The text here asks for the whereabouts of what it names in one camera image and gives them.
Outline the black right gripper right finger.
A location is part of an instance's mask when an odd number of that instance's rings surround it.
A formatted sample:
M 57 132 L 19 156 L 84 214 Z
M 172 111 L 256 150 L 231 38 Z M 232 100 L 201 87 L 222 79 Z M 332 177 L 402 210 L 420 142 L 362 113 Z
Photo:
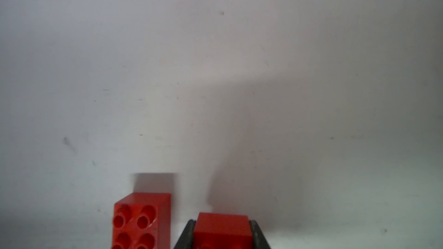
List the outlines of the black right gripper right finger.
M 249 221 L 252 232 L 252 249 L 271 249 L 265 235 L 256 220 Z

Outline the long red lego brick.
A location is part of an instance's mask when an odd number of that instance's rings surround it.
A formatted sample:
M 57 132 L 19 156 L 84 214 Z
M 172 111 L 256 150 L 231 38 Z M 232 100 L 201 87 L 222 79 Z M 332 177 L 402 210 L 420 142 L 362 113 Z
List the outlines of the long red lego brick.
M 111 249 L 169 249 L 171 194 L 131 193 L 114 204 Z

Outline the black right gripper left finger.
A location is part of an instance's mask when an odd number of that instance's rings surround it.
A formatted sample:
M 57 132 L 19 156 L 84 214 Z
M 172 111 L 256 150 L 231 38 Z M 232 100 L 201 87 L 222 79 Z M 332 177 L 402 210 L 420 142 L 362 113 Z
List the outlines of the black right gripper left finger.
M 185 225 L 178 241 L 176 242 L 174 249 L 192 249 L 194 228 L 196 226 L 196 220 L 189 220 Z

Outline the small red lego brick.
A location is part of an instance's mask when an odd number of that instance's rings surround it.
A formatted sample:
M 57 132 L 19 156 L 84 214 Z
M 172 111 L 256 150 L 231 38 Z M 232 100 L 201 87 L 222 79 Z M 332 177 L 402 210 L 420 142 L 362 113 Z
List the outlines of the small red lego brick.
M 248 216 L 200 213 L 193 231 L 194 249 L 252 249 Z

